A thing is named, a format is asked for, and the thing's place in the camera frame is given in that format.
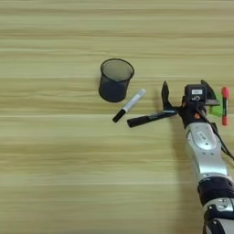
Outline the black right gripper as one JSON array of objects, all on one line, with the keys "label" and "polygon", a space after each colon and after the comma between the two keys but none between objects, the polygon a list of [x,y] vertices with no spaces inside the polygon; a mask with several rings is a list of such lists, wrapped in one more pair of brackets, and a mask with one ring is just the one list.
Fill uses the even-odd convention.
[{"label": "black right gripper", "polygon": [[213,107],[220,105],[220,101],[216,100],[216,94],[211,86],[204,80],[201,80],[201,83],[207,89],[207,101],[205,103],[198,101],[187,103],[182,101],[180,106],[173,106],[170,103],[167,82],[165,81],[163,83],[161,90],[163,108],[168,111],[175,111],[181,117],[185,128],[191,123],[209,123],[207,119],[207,106]]}]

